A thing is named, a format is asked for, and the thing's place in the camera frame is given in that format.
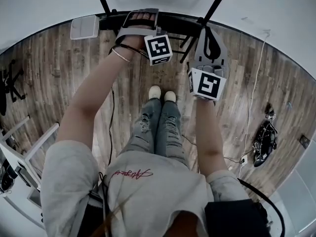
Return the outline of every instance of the white bracelet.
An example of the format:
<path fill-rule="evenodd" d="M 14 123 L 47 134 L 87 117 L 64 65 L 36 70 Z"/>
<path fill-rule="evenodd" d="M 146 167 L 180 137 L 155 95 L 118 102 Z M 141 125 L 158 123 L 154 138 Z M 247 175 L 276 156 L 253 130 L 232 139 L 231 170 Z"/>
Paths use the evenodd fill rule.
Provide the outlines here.
<path fill-rule="evenodd" d="M 116 52 L 114 49 L 112 51 L 120 58 L 122 58 L 124 61 L 130 62 L 130 60 L 127 60 L 125 57 L 121 56 L 118 52 Z"/>

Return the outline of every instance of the person's right arm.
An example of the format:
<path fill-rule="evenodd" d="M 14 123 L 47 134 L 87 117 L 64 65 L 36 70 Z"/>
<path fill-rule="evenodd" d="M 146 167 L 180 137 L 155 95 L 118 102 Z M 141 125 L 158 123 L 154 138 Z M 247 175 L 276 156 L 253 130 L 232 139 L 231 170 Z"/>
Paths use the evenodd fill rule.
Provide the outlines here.
<path fill-rule="evenodd" d="M 218 170 L 228 170 L 223 156 L 223 139 L 218 126 L 214 103 L 197 99 L 196 117 L 197 162 L 207 177 Z"/>

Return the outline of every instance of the white plastic container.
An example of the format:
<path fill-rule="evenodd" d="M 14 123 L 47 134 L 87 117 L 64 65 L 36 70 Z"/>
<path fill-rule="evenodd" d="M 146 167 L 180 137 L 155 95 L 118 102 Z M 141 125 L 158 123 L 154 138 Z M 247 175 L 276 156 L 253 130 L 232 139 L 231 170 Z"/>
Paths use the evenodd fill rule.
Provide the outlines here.
<path fill-rule="evenodd" d="M 98 37 L 99 20 L 96 15 L 75 18 L 71 22 L 70 39 L 81 40 Z"/>

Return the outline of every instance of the white chair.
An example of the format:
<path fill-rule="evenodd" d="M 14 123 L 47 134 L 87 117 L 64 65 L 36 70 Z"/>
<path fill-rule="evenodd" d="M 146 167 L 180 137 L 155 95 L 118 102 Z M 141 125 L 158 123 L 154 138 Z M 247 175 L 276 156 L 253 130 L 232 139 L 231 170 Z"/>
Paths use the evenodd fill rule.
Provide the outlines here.
<path fill-rule="evenodd" d="M 13 169 L 16 167 L 24 167 L 28 174 L 33 178 L 33 180 L 38 185 L 38 189 L 40 189 L 40 177 L 37 175 L 35 169 L 31 165 L 31 158 L 36 153 L 36 151 L 43 145 L 43 143 L 58 129 L 59 123 L 55 123 L 42 137 L 40 137 L 35 144 L 31 147 L 26 154 L 22 155 L 9 147 L 5 142 L 17 129 L 19 129 L 22 125 L 24 125 L 27 121 L 30 120 L 30 116 L 27 116 L 20 123 L 15 125 L 11 130 L 9 130 L 4 136 L 2 135 L 2 131 L 0 132 L 0 149 L 2 150 L 5 158 L 8 160 L 9 164 Z"/>

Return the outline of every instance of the shirt sleeve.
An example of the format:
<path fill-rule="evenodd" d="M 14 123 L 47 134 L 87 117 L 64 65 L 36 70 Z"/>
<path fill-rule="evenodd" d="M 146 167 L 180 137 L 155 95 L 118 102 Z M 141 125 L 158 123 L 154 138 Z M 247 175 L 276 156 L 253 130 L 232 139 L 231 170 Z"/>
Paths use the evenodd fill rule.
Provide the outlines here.
<path fill-rule="evenodd" d="M 40 192 L 48 237 L 69 235 L 80 201 L 97 182 L 98 165 L 85 144 L 60 141 L 48 149 Z"/>
<path fill-rule="evenodd" d="M 216 171 L 206 181 L 211 186 L 215 202 L 249 199 L 237 177 L 229 170 Z"/>

